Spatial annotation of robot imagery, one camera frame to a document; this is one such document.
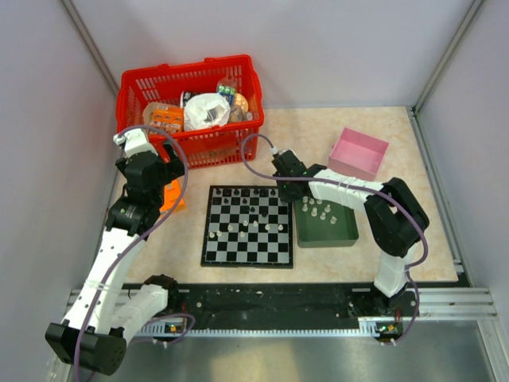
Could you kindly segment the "black and white chessboard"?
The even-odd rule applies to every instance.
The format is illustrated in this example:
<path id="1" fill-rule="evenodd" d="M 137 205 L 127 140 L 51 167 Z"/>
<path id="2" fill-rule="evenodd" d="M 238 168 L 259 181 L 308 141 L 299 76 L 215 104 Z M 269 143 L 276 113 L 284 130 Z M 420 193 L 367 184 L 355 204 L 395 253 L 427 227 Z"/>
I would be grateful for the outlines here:
<path id="1" fill-rule="evenodd" d="M 275 186 L 212 185 L 203 267 L 293 268 L 293 210 Z"/>

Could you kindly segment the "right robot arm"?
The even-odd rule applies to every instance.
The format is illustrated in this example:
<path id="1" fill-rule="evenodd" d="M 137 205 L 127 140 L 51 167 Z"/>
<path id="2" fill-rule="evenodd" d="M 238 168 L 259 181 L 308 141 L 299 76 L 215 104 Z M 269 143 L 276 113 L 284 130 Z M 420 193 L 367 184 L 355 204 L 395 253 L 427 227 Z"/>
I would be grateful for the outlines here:
<path id="1" fill-rule="evenodd" d="M 332 202 L 365 212 L 373 239 L 381 249 L 371 295 L 373 309 L 391 314 L 401 302 L 399 292 L 408 283 L 409 269 L 423 263 L 429 253 L 424 232 L 429 218 L 400 178 L 365 181 L 337 173 L 326 166 L 306 167 L 292 150 L 272 150 L 282 200 L 303 197 Z"/>

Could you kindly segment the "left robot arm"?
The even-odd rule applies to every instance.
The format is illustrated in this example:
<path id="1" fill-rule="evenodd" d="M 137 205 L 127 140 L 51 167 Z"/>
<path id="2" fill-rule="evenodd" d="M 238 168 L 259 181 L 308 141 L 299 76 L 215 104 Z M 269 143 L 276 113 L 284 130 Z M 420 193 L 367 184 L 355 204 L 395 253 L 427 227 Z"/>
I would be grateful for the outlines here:
<path id="1" fill-rule="evenodd" d="M 134 259 L 155 228 L 168 214 L 161 213 L 165 187 L 188 176 L 183 149 L 172 137 L 163 158 L 150 142 L 150 127 L 134 125 L 114 136 L 125 155 L 115 165 L 126 182 L 109 208 L 98 254 L 72 307 L 59 323 L 50 323 L 45 340 L 75 372 L 86 369 L 114 374 L 134 335 L 157 313 L 169 316 L 180 308 L 180 296 L 171 291 L 174 281 L 149 278 L 139 293 L 117 307 L 122 285 Z"/>

